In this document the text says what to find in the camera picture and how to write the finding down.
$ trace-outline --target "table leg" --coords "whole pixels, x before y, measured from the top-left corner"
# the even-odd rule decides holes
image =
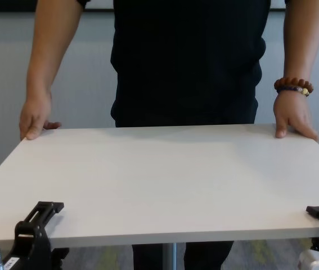
[[[163,270],[177,270],[177,244],[163,244]]]

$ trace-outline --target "beaded bracelet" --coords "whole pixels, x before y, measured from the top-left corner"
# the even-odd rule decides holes
[[[297,91],[303,95],[305,95],[306,97],[309,96],[309,91],[306,88],[302,88],[299,86],[280,86],[277,89],[277,93],[279,94],[280,92],[282,92],[283,90],[291,90],[291,91]]]
[[[313,85],[310,82],[303,79],[299,80],[298,78],[281,78],[275,82],[274,88],[277,93],[280,93],[283,90],[292,90],[298,91],[305,96],[309,96],[314,90]]]

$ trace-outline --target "finger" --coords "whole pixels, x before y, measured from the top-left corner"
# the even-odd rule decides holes
[[[30,125],[30,128],[25,137],[30,140],[34,140],[35,138],[37,138],[42,132],[44,122],[45,120],[41,118],[33,119],[32,124]]]
[[[20,140],[23,140],[25,138],[25,135],[28,133],[31,122],[32,117],[21,115],[19,120]]]
[[[319,140],[318,133],[309,124],[299,123],[294,125],[293,128],[307,138],[313,139],[315,141]]]
[[[60,123],[60,122],[48,122],[48,121],[46,121],[44,123],[43,128],[44,129],[57,129],[57,128],[61,127],[61,126],[62,126],[62,123]]]
[[[276,117],[276,137],[284,138],[287,135],[287,121],[282,117]]]

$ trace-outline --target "white sticker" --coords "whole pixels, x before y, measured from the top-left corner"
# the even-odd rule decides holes
[[[10,270],[14,266],[14,264],[16,264],[16,262],[18,262],[18,261],[19,261],[19,258],[17,258],[17,257],[10,258],[7,261],[7,263],[4,265],[4,270]]]

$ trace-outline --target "man's left hand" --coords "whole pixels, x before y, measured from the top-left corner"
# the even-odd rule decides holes
[[[295,91],[281,91],[277,96],[273,108],[277,138],[285,137],[288,126],[291,126],[303,136],[318,141],[318,133],[312,127],[311,112],[306,98]]]

